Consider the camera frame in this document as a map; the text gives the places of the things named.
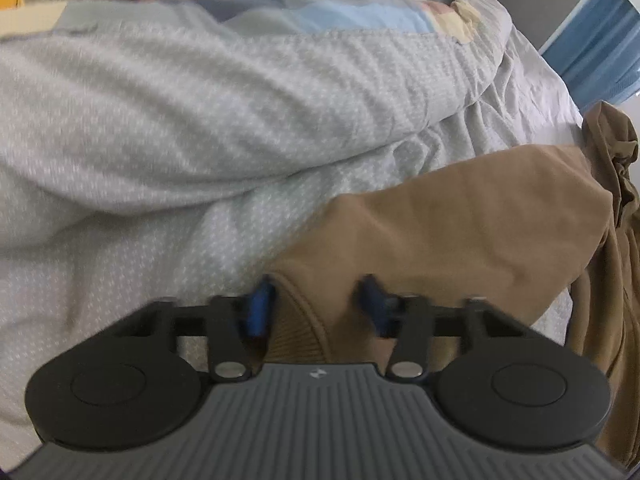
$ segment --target white dotted pattern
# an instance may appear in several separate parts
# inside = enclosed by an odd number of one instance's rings
[[[149,298],[247,291],[340,193],[573,142],[566,88],[482,2],[467,46],[151,25],[0,44],[0,466],[38,443],[34,370]],[[568,295],[550,311],[564,339]]]

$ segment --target wrinkled sheet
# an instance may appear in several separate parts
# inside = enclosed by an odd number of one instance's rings
[[[471,3],[466,45],[142,22],[0,43],[0,466],[38,444],[34,370],[150,298],[247,291],[340,193],[579,142],[564,83]],[[570,311],[564,292],[536,327],[562,341]]]

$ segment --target black round motor housing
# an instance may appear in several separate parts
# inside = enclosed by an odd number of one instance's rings
[[[200,389],[186,361],[144,337],[97,338],[36,371],[25,404],[43,440],[115,450],[178,428],[193,413]]]
[[[444,368],[435,392],[459,428],[519,450],[595,439],[611,402],[593,364],[541,337],[486,339]]]

